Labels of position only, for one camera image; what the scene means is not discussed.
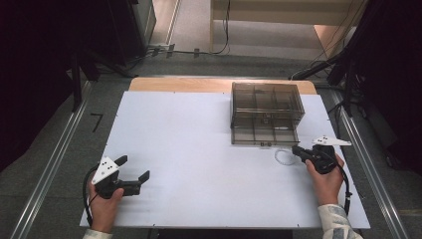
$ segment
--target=clear plastic drawer unit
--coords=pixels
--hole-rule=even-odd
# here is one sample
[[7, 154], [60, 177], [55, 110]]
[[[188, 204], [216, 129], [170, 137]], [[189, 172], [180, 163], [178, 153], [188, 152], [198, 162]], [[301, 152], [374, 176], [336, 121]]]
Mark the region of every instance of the clear plastic drawer unit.
[[304, 114], [296, 85], [233, 83], [232, 144], [296, 145]]

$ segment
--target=human hand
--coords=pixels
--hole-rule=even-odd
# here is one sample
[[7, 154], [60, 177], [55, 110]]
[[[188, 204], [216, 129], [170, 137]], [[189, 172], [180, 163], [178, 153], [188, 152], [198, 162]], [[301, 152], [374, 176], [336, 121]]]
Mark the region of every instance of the human hand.
[[117, 215], [117, 206], [123, 198], [124, 190], [119, 188], [110, 199], [103, 199], [96, 193], [96, 187], [89, 182], [90, 208], [93, 214], [92, 230], [110, 233]]
[[[344, 161], [337, 154], [335, 158], [338, 164], [343, 167]], [[336, 167], [330, 173], [319, 174], [309, 159], [305, 161], [305, 164], [307, 165], [308, 173], [313, 179], [314, 191], [319, 205], [338, 204], [338, 193], [343, 182], [340, 169]]]

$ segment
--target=sleeve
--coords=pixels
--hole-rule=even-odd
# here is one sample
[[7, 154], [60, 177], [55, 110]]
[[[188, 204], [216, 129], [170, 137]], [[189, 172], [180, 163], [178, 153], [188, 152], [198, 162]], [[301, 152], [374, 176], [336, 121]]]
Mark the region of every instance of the sleeve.
[[351, 228], [347, 215], [340, 205], [323, 205], [317, 210], [322, 223], [323, 239], [362, 239]]
[[87, 229], [84, 239], [111, 239], [112, 234]]

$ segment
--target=white table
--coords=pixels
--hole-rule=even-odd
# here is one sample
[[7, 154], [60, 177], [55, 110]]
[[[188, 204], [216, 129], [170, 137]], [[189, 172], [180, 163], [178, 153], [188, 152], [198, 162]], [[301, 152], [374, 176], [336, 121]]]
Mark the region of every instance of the white table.
[[[318, 95], [301, 95], [300, 146], [334, 136]], [[298, 229], [320, 227], [317, 199], [303, 163], [275, 161], [276, 147], [231, 144], [230, 94], [126, 92], [104, 155], [128, 155], [122, 180], [150, 170], [139, 196], [125, 197], [116, 226]], [[349, 220], [369, 228], [349, 175]], [[344, 201], [344, 188], [339, 202]], [[81, 225], [88, 226], [83, 215]]]

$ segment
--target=black cable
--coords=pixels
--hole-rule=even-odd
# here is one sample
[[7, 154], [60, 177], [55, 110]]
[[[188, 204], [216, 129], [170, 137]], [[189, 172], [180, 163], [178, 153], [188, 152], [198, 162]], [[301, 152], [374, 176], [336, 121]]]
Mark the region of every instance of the black cable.
[[226, 34], [226, 44], [224, 45], [224, 48], [221, 51], [212, 53], [212, 54], [215, 54], [215, 55], [221, 54], [224, 50], [226, 50], [227, 47], [229, 47], [229, 52], [230, 52], [230, 46], [229, 46], [230, 4], [231, 4], [231, 1], [229, 0], [229, 2], [227, 3], [226, 18], [223, 19], [223, 29], [224, 29], [224, 32]]
[[344, 183], [345, 183], [345, 200], [344, 200], [344, 211], [345, 214], [348, 215], [348, 210], [350, 208], [350, 196], [352, 195], [352, 193], [350, 192], [350, 183], [348, 182], [348, 177], [347, 174], [345, 173], [344, 169], [342, 168], [342, 166], [338, 163], [338, 161], [336, 160], [336, 158], [332, 158], [330, 155], [328, 155], [328, 153], [325, 153], [324, 151], [319, 151], [321, 154], [323, 154], [324, 156], [330, 158], [335, 165], [338, 167], [338, 169], [341, 172], [341, 175], [343, 177]]
[[[343, 22], [348, 18], [348, 15], [350, 14], [350, 6], [351, 6], [351, 4], [352, 4], [352, 2], [353, 2], [353, 0], [351, 1], [351, 3], [349, 4], [349, 6], [348, 6], [348, 11], [347, 11], [347, 15], [346, 15], [346, 17], [342, 20], [342, 22], [341, 22], [341, 24], [343, 24]], [[353, 18], [351, 19], [351, 21], [350, 21], [350, 23], [348, 24], [348, 26], [347, 26], [347, 29], [348, 28], [350, 28], [350, 26], [351, 26], [351, 24], [353, 23], [353, 20], [354, 20], [354, 18], [356, 18], [356, 16], [357, 16], [357, 14], [358, 14], [358, 12], [359, 12], [359, 10], [360, 10], [360, 8], [362, 8], [362, 6], [363, 6], [363, 2], [360, 4], [360, 6], [359, 6], [359, 8], [358, 8], [358, 10], [356, 11], [356, 13], [354, 14], [354, 16], [353, 16]], [[305, 68], [303, 68], [303, 69], [301, 69], [301, 70], [299, 70], [298, 72], [296, 72], [296, 73], [294, 73], [293, 75], [291, 75], [291, 79], [293, 78], [293, 76], [294, 75], [296, 75], [297, 73], [300, 73], [300, 72], [304, 72], [304, 71], [307, 71], [307, 70], [310, 70], [312, 67], [310, 67], [310, 65], [311, 64], [313, 64], [318, 58], [320, 58], [320, 56], [322, 56], [324, 53], [326, 53], [326, 51], [327, 50], [329, 50], [329, 49], [331, 49], [331, 48], [333, 48], [334, 46], [335, 46], [335, 44], [337, 44], [337, 43], [339, 43], [340, 41], [342, 41], [342, 40], [344, 40], [345, 39], [345, 37], [346, 36], [344, 36], [342, 39], [338, 39], [334, 44], [332, 44], [332, 46], [330, 47], [329, 46], [329, 44], [332, 42], [332, 40], [333, 40], [333, 38], [334, 38], [334, 36], [335, 36], [335, 34], [337, 33], [337, 31], [338, 31], [338, 29], [341, 27], [341, 24], [340, 25], [338, 25], [338, 27], [337, 27], [337, 29], [335, 30], [335, 32], [334, 32], [334, 34], [332, 35], [332, 38], [331, 38], [331, 40], [329, 41], [329, 43], [326, 45], [327, 46], [327, 48], [326, 49], [324, 49], [319, 55], [317, 55], [312, 61], [311, 61], [311, 63], [310, 64], [308, 64]]]
[[193, 54], [193, 55], [220, 55], [221, 53], [224, 52], [224, 50], [226, 50], [226, 48], [229, 48], [229, 52], [230, 52], [230, 45], [229, 45], [230, 5], [231, 5], [231, 1], [229, 0], [229, 2], [227, 4], [226, 17], [225, 17], [225, 19], [223, 19], [223, 29], [224, 29], [224, 32], [225, 32], [225, 35], [226, 35], [226, 44], [224, 45], [224, 47], [221, 51], [219, 51], [219, 52], [189, 52], [189, 51], [177, 51], [177, 50], [168, 51], [168, 50], [163, 49], [163, 50], [158, 50], [157, 53], [182, 53], [182, 54]]
[[90, 203], [88, 204], [88, 206], [91, 206], [91, 203], [93, 203], [94, 199], [96, 199], [96, 197], [97, 197], [98, 195], [99, 195], [99, 194], [97, 193], [97, 194], [93, 197], [93, 199], [91, 199], [91, 200], [90, 200]]
[[84, 179], [84, 184], [82, 186], [82, 197], [84, 200], [84, 206], [85, 206], [85, 211], [87, 212], [87, 221], [90, 224], [90, 227], [93, 225], [93, 216], [91, 215], [90, 212], [90, 206], [88, 205], [88, 197], [87, 197], [87, 184], [88, 184], [88, 180], [90, 179], [91, 174], [96, 171], [99, 168], [100, 164], [97, 164], [96, 166], [92, 167], [90, 169], [90, 171], [88, 171], [87, 175], [85, 175], [85, 179]]

